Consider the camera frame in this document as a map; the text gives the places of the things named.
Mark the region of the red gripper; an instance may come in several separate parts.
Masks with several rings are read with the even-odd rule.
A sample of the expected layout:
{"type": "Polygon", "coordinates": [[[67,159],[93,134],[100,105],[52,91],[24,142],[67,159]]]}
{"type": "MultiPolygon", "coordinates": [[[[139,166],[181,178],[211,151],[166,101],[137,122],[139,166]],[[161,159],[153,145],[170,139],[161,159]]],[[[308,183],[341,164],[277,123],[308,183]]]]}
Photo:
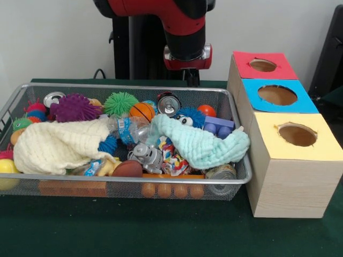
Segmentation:
{"type": "Polygon", "coordinates": [[[190,61],[181,61],[174,58],[168,46],[165,46],[163,51],[163,60],[168,70],[185,70],[185,80],[187,86],[199,86],[200,76],[199,70],[207,70],[212,64],[213,48],[211,44],[205,44],[202,54],[190,61]]]}

